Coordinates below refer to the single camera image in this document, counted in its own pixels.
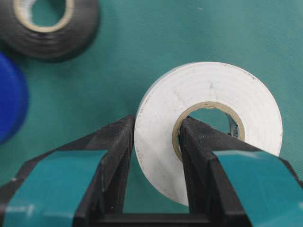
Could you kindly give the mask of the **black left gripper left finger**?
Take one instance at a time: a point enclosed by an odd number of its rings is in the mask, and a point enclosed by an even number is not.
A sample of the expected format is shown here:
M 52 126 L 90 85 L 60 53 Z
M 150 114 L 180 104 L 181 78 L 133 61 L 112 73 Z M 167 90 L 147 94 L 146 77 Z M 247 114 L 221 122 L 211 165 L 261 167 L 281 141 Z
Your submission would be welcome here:
M 121 214 L 134 143 L 135 117 L 26 161 L 0 188 L 3 227 L 88 227 Z

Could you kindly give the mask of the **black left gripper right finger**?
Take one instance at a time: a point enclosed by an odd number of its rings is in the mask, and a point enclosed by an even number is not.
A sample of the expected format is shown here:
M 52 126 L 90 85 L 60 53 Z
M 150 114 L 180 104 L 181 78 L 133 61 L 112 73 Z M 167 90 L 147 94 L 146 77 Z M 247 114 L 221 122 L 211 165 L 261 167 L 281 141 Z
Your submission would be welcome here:
M 285 159 L 187 117 L 179 142 L 189 211 L 218 227 L 300 227 L 303 183 Z

